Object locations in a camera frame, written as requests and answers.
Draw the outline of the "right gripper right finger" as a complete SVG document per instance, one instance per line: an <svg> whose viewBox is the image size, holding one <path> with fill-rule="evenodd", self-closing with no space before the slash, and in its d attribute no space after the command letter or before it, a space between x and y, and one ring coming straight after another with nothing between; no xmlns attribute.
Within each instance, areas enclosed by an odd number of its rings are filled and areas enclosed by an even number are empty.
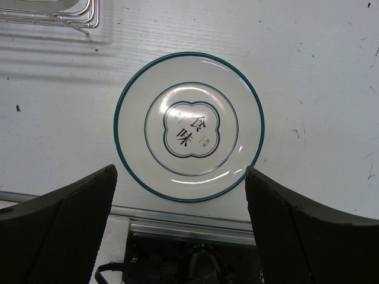
<svg viewBox="0 0 379 284"><path fill-rule="evenodd" d="M265 283L378 283L378 220L313 201L252 166L245 192Z"/></svg>

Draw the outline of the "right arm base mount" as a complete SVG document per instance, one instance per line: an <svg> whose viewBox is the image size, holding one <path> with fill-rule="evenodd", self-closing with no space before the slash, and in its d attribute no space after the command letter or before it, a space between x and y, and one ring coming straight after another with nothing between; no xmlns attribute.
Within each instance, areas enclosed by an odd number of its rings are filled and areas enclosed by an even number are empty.
<svg viewBox="0 0 379 284"><path fill-rule="evenodd" d="M218 240L132 232L124 259L99 266L97 283L105 272L120 272L122 283L264 283L255 246Z"/></svg>

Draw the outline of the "white plate teal rim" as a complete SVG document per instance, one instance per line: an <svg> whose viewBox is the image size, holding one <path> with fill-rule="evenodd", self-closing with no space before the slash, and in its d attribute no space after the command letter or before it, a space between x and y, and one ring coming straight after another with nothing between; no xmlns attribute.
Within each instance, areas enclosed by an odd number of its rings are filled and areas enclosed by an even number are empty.
<svg viewBox="0 0 379 284"><path fill-rule="evenodd" d="M265 117L246 76L193 51L141 68L116 104L114 141L130 176L163 199L199 203L243 180L264 144Z"/></svg>

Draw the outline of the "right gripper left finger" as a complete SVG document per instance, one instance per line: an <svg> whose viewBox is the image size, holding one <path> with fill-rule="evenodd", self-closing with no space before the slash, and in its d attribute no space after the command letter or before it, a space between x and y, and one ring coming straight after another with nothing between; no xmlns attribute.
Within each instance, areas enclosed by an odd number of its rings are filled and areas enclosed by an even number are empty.
<svg viewBox="0 0 379 284"><path fill-rule="evenodd" d="M110 164L1 209L1 283L89 283L117 176Z"/></svg>

